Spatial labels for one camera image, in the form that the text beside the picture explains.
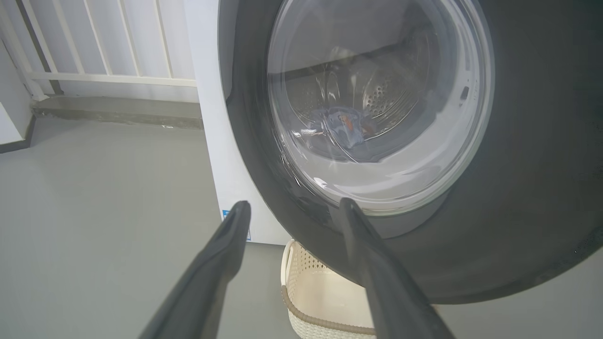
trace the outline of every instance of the open washing machine door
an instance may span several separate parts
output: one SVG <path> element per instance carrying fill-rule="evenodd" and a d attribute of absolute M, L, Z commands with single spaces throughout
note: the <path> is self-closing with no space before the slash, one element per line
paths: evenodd
<path fill-rule="evenodd" d="M 354 199 L 434 303 L 507 296 L 600 248 L 594 11 L 539 3 L 241 1 L 227 109 L 282 226 L 357 280 L 336 219 Z"/>

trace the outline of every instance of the door glass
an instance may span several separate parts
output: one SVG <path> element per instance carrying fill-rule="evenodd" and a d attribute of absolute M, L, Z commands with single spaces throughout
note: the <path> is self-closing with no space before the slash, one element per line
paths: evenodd
<path fill-rule="evenodd" d="M 470 0 L 286 0 L 268 51 L 275 139 L 299 185 L 369 215 L 415 209 L 474 155 L 493 94 Z"/>

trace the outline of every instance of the woven basket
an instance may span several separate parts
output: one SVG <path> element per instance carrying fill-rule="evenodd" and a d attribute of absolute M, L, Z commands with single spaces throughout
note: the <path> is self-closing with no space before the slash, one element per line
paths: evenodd
<path fill-rule="evenodd" d="M 363 287 L 343 278 L 291 240 L 280 267 L 289 321 L 303 339 L 376 338 Z"/>

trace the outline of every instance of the white railing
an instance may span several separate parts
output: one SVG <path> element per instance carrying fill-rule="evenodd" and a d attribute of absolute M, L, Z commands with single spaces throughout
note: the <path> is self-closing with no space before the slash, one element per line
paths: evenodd
<path fill-rule="evenodd" d="M 20 69 L 27 88 L 29 88 L 30 92 L 33 94 L 34 99 L 40 100 L 41 98 L 45 98 L 46 96 L 42 92 L 39 84 L 37 84 L 34 80 L 69 80 L 69 81 L 96 81 L 96 82 L 105 82 L 105 83 L 129 83 L 129 84 L 152 84 L 152 85 L 166 85 L 166 86 L 183 86 L 183 87 L 196 87 L 196 82 L 194 79 L 189 78 L 175 78 L 174 72 L 172 70 L 172 63 L 169 57 L 168 45 L 165 35 L 165 29 L 163 27 L 163 20 L 161 14 L 161 8 L 159 5 L 159 0 L 154 0 L 154 13 L 156 17 L 156 21 L 159 25 L 160 36 L 158 37 L 161 41 L 162 52 L 165 59 L 165 68 L 167 69 L 167 77 L 149 77 L 145 76 L 140 69 L 139 57 L 136 52 L 136 48 L 133 42 L 132 30 L 130 29 L 130 23 L 128 21 L 128 15 L 125 10 L 124 0 L 115 0 L 119 5 L 119 14 L 121 15 L 121 22 L 124 29 L 125 38 L 128 44 L 131 61 L 134 64 L 134 71 L 136 75 L 119 75 L 114 74 L 109 62 L 109 58 L 107 56 L 107 50 L 103 44 L 103 37 L 100 34 L 98 26 L 94 20 L 94 15 L 92 13 L 91 7 L 89 5 L 90 0 L 82 0 L 84 6 L 86 8 L 86 13 L 88 17 L 88 21 L 90 22 L 90 27 L 92 28 L 92 32 L 94 38 L 96 40 L 96 47 L 101 56 L 101 60 L 103 62 L 105 74 L 90 74 L 86 73 L 84 67 L 82 65 L 82 61 L 80 59 L 80 55 L 78 53 L 76 44 L 71 34 L 71 30 L 69 29 L 69 25 L 67 20 L 65 19 L 65 13 L 63 12 L 63 8 L 61 6 L 60 0 L 52 0 L 52 6 L 54 7 L 54 11 L 56 12 L 58 22 L 60 24 L 60 28 L 62 30 L 63 36 L 67 41 L 67 46 L 69 48 L 69 52 L 71 57 L 75 63 L 75 68 L 77 73 L 69 73 L 69 72 L 60 72 L 57 70 L 57 67 L 52 58 L 51 52 L 48 48 L 48 44 L 46 43 L 46 39 L 44 38 L 44 34 L 42 29 L 40 28 L 40 24 L 36 18 L 34 10 L 31 6 L 30 0 L 21 0 L 23 3 L 23 7 L 25 8 L 25 12 L 27 13 L 28 19 L 31 23 L 31 27 L 35 33 L 35 37 L 40 45 L 40 49 L 42 50 L 42 54 L 40 57 L 44 57 L 48 67 L 50 69 L 49 72 L 40 72 L 34 71 L 31 67 L 30 61 L 27 59 L 27 55 L 23 49 L 21 42 L 15 32 L 13 23 L 11 18 L 9 17 L 2 1 L 0 0 L 0 30 L 4 33 L 4 36 L 7 39 L 7 45 L 9 51 L 15 58 L 15 62 L 17 67 Z"/>

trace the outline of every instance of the washing machine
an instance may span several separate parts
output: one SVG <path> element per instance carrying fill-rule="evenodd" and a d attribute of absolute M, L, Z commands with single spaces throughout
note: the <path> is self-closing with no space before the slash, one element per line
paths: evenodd
<path fill-rule="evenodd" d="M 216 213 L 248 200 L 250 241 L 293 237 L 354 280 L 351 197 L 439 304 L 525 291 L 603 244 L 598 2 L 185 8 Z"/>

